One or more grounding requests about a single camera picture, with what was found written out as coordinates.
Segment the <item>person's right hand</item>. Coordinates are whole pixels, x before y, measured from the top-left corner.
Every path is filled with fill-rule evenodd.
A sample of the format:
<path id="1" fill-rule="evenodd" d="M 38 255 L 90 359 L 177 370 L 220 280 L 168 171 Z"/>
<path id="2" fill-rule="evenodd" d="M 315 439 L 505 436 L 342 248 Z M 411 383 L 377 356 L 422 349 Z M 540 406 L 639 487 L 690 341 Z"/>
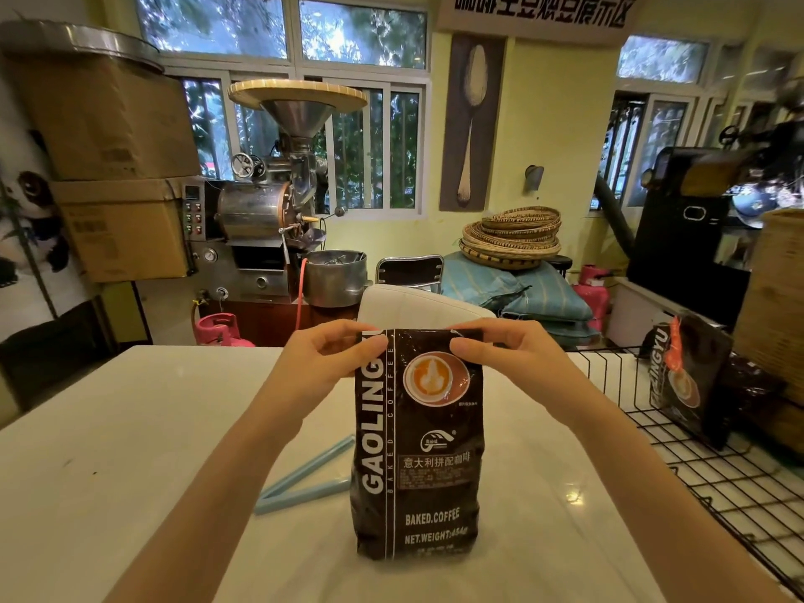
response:
<path id="1" fill-rule="evenodd" d="M 497 372 L 574 433 L 587 429 L 610 406 L 538 322 L 483 318 L 450 329 L 456 338 L 499 348 Z"/>

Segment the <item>black coffee bag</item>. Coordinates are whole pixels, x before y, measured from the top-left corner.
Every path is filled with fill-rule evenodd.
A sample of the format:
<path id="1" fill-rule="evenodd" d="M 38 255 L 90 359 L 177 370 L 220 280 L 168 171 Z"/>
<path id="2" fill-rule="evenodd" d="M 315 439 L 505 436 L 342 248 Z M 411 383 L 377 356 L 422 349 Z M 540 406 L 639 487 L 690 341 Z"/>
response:
<path id="1" fill-rule="evenodd" d="M 733 344 L 727 332 L 684 311 L 657 324 L 642 346 L 651 406 L 717 451 L 726 446 L 734 417 L 719 390 Z"/>
<path id="2" fill-rule="evenodd" d="M 485 451 L 483 368 L 455 338 L 480 330 L 382 330 L 383 353 L 355 372 L 350 510 L 372 560 L 469 553 Z"/>

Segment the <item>person's right forearm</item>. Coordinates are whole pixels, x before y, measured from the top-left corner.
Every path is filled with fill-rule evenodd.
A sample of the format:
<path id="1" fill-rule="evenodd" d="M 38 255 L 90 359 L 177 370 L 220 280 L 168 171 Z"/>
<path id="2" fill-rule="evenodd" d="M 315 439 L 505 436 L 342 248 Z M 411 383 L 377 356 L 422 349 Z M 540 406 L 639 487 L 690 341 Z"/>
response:
<path id="1" fill-rule="evenodd" d="M 584 447 L 667 603 L 790 603 L 605 396 L 563 417 Z"/>

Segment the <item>white chair back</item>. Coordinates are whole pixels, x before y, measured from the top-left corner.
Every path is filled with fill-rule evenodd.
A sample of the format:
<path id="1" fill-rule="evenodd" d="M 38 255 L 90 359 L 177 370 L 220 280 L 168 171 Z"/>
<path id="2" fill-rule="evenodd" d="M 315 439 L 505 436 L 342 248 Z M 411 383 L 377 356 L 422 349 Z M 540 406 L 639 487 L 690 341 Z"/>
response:
<path id="1" fill-rule="evenodd" d="M 496 318 L 483 307 L 405 286 L 374 284 L 359 305 L 357 321 L 378 330 L 440 330 L 477 319 Z"/>

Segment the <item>light blue sealing clip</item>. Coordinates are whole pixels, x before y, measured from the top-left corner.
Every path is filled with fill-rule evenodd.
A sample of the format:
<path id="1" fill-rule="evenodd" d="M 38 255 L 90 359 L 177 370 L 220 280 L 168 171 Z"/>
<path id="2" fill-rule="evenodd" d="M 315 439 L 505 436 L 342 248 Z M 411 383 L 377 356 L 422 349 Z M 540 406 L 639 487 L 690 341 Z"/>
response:
<path id="1" fill-rule="evenodd" d="M 253 508 L 253 514 L 255 516 L 266 515 L 347 492 L 350 488 L 350 477 L 339 477 L 302 489 L 298 489 L 296 485 L 335 458 L 346 453 L 355 443 L 355 434 L 348 435 L 265 488 L 260 492 L 260 496 Z"/>

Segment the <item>pink gas cylinder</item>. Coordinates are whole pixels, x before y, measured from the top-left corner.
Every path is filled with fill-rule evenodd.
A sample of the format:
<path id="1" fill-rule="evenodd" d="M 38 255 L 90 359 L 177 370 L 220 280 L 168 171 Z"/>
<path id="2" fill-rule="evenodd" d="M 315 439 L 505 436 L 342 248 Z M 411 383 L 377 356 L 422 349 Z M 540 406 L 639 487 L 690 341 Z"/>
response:
<path id="1" fill-rule="evenodd" d="M 235 314 L 218 313 L 201 317 L 192 324 L 197 345 L 255 347 L 241 337 Z"/>
<path id="2" fill-rule="evenodd" d="M 610 306 L 610 293 L 606 280 L 613 277 L 613 272 L 594 264 L 585 264 L 578 274 L 577 283 L 572 289 L 587 303 L 592 312 L 590 327 L 602 334 L 604 320 Z"/>

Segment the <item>white box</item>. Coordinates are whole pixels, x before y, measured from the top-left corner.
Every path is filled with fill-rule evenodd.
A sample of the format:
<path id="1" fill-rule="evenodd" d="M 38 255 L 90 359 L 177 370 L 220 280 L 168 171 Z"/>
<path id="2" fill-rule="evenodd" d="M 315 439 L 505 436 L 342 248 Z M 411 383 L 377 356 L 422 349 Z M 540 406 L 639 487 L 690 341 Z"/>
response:
<path id="1" fill-rule="evenodd" d="M 638 348 L 655 325 L 669 322 L 686 308 L 642 286 L 615 277 L 606 338 L 622 348 Z"/>

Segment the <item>steel coffee roaster machine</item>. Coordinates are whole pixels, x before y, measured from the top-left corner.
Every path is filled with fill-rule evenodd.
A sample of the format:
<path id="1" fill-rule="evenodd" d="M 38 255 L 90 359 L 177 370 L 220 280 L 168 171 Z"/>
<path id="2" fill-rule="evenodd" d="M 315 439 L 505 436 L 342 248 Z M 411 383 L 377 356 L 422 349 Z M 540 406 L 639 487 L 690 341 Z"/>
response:
<path id="1" fill-rule="evenodd" d="M 238 152 L 234 181 L 205 180 L 183 195 L 184 235 L 197 301 L 303 303 L 302 261 L 322 247 L 316 212 L 325 165 L 313 140 L 335 113 L 362 110 L 361 91 L 331 82 L 260 79 L 235 82 L 234 103 L 268 113 L 277 154 Z"/>

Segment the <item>black coffee roaster machine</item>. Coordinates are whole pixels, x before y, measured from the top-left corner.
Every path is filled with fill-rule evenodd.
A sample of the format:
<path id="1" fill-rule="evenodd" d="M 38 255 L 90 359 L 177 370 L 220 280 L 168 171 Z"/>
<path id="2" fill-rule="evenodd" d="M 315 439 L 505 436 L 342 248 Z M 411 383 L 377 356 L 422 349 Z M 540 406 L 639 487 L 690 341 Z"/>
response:
<path id="1" fill-rule="evenodd" d="M 730 330 L 765 216 L 804 209 L 804 117 L 720 136 L 739 148 L 666 147 L 642 174 L 647 195 L 626 276 Z"/>

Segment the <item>dark crumpled bag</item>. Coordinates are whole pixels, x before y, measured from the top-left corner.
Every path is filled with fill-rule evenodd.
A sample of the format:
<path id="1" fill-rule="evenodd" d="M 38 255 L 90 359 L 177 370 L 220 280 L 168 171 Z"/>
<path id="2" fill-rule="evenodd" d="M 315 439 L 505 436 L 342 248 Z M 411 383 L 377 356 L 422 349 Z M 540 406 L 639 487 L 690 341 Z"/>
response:
<path id="1" fill-rule="evenodd" d="M 753 361 L 733 354 L 719 376 L 719 392 L 731 416 L 733 428 L 748 422 L 752 411 L 783 395 L 787 382 Z"/>

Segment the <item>large barred window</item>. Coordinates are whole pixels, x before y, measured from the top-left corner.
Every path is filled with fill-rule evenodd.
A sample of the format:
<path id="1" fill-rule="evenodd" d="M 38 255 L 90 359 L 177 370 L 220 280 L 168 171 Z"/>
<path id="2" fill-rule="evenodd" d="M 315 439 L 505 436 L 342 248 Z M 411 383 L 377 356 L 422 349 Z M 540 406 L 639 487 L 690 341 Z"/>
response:
<path id="1" fill-rule="evenodd" d="M 353 220 L 423 215 L 428 19 L 379 0 L 134 0 L 142 37 L 182 83 L 200 172 L 233 180 L 237 152 L 279 154 L 276 121 L 234 103 L 257 79 L 316 80 L 361 90 L 367 105 L 336 113 L 313 138 L 327 162 L 317 211 Z"/>

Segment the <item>grey exhaust duct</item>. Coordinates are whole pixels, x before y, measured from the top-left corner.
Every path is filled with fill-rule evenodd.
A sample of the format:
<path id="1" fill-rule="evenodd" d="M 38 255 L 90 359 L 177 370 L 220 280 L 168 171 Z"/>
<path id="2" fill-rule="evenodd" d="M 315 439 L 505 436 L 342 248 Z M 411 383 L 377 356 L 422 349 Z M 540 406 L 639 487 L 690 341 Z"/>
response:
<path id="1" fill-rule="evenodd" d="M 614 238 L 627 258 L 634 252 L 635 236 L 628 225 L 621 206 L 606 180 L 598 173 L 593 189 L 593 196 L 598 200 L 600 209 L 610 226 Z"/>

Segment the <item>spoon wall poster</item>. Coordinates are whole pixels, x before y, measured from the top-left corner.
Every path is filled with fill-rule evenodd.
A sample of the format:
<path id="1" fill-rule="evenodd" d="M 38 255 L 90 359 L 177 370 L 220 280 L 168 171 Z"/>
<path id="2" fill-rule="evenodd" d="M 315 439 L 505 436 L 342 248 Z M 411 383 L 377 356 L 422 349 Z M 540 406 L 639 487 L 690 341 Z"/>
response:
<path id="1" fill-rule="evenodd" d="M 505 60 L 505 39 L 451 38 L 439 210 L 487 207 Z"/>

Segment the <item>white wall banner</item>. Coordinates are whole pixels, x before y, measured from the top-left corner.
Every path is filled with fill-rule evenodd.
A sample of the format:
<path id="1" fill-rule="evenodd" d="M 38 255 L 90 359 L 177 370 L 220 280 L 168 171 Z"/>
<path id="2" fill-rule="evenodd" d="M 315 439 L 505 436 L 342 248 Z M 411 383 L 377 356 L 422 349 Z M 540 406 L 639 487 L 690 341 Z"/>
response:
<path id="1" fill-rule="evenodd" d="M 648 0 L 439 0 L 435 29 L 621 47 Z"/>

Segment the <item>panda wall picture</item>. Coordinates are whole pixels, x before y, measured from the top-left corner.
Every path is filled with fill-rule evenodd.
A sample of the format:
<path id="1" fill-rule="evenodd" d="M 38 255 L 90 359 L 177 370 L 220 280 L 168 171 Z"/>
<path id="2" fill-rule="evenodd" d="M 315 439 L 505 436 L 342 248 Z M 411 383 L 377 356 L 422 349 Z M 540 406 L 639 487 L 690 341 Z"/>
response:
<path id="1" fill-rule="evenodd" d="M 0 121 L 0 343 L 92 299 L 67 240 L 43 149 Z"/>

